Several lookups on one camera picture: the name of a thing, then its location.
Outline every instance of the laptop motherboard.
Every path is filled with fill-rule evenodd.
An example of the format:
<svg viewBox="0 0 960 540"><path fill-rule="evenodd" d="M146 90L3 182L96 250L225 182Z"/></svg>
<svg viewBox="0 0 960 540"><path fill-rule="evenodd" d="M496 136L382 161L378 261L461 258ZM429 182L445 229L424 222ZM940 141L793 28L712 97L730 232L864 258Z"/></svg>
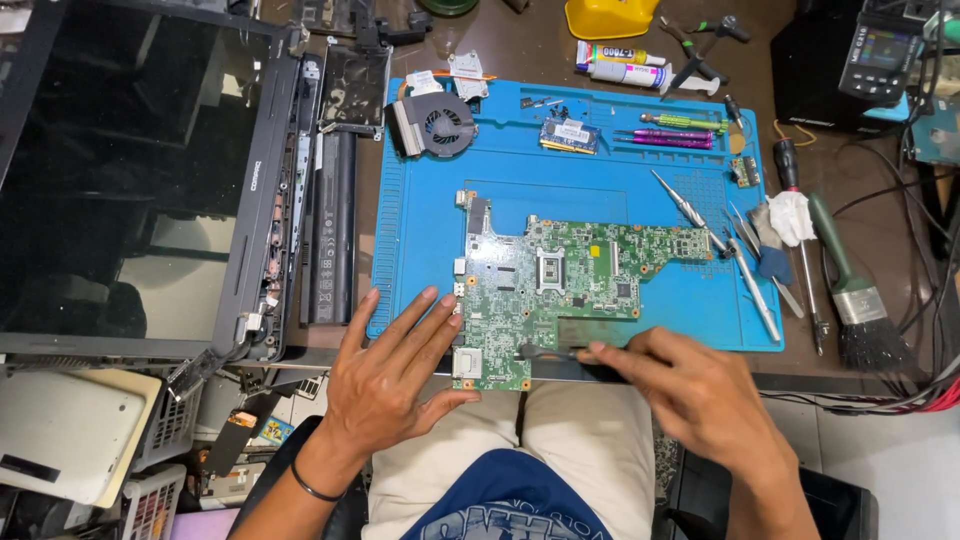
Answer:
<svg viewBox="0 0 960 540"><path fill-rule="evenodd" d="M454 388L527 390L531 363L518 348L555 350L561 317L633 320L640 284L671 260L713 257L708 234L527 217L522 236L496 234L492 206L457 191L467 217L465 257L454 261L454 294L464 317L453 347Z"/></svg>

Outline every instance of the black wristband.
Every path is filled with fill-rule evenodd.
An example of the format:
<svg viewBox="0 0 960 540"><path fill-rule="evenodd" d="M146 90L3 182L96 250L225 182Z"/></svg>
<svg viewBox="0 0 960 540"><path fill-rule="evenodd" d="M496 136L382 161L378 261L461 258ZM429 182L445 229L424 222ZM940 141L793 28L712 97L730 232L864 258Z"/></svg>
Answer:
<svg viewBox="0 0 960 540"><path fill-rule="evenodd" d="M345 491L344 493L341 493L341 494L338 495L337 497L329 497L329 496L324 495L323 493L315 490L314 488L308 486L308 485L306 484L306 482L303 481L302 478L300 478L300 473L297 472L297 460L296 460L296 459L294 459L294 460L290 463L290 472L294 474L294 478L297 479L297 483L300 484L300 487L303 488L303 491L306 491L307 493L309 493L310 495L313 495L314 497L316 497L317 499L320 499L321 501L327 501L328 503L336 503L337 501L340 501L340 500L344 497L344 495L346 495L346 493L347 493L347 492Z"/></svg>

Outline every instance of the white shorts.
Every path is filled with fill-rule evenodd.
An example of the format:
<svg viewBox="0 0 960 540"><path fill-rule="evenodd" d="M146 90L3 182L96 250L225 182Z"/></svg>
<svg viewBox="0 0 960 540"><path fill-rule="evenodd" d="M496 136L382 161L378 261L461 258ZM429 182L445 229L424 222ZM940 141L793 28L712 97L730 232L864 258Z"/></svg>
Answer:
<svg viewBox="0 0 960 540"><path fill-rule="evenodd" d="M434 376L422 400L450 386ZM432 431L373 455L370 524L363 540L397 540L480 455L526 452L553 469L589 504L613 540L650 538L654 448L650 406L632 386L534 382L516 436L519 392L484 392Z"/></svg>

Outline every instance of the blue silicone repair mat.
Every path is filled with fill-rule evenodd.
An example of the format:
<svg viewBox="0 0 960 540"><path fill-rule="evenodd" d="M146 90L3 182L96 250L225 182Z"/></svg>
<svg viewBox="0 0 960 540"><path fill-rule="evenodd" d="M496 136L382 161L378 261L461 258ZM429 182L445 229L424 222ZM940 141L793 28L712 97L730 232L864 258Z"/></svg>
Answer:
<svg viewBox="0 0 960 540"><path fill-rule="evenodd" d="M396 95L400 79L391 81ZM542 119L550 107L520 108L520 98L564 100L575 120L602 130L596 156L550 150L539 145ZM453 259L464 254L466 219L454 206L455 192L468 187L491 200L492 227L499 234L522 234L528 214L540 219L639 225L689 226L650 170L656 170L723 235L730 227L724 207L733 201L741 213L762 200L760 187L741 189L730 179L729 134L714 139L713 150L687 150L613 141L613 130L657 127L642 124L642 112L720 120L723 104L658 98L510 81L490 83L490 97L474 114L479 132L465 152L451 159L424 155L401 160L385 137L380 201L373 252L372 284L380 304L367 327L380 335L429 284L453 288ZM756 159L756 116L743 110L747 145L742 155ZM748 263L756 263L746 254ZM780 335L780 299L772 283L757 276ZM782 351L760 319L732 259L667 264L640 288L640 318L629 322L562 320L564 344L598 339L626 343L656 325L688 334L711 347L737 351Z"/></svg>

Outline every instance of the purple screwdriver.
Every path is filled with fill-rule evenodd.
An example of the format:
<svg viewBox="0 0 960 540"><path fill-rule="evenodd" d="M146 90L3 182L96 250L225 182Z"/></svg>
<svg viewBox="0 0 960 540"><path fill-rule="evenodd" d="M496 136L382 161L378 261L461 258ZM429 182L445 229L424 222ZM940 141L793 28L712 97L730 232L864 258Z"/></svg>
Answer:
<svg viewBox="0 0 960 540"><path fill-rule="evenodd" d="M622 142L633 142L634 144L654 144L657 146L674 146L677 148L699 148L700 150L712 150L712 140L674 140L661 136L635 136L633 138L615 137L613 140Z"/></svg>
<svg viewBox="0 0 960 540"><path fill-rule="evenodd" d="M636 136L661 136L665 138L689 138L693 140L713 140L713 132L670 132L667 130L656 130L650 128L641 128L639 130L615 130L615 134L631 134Z"/></svg>

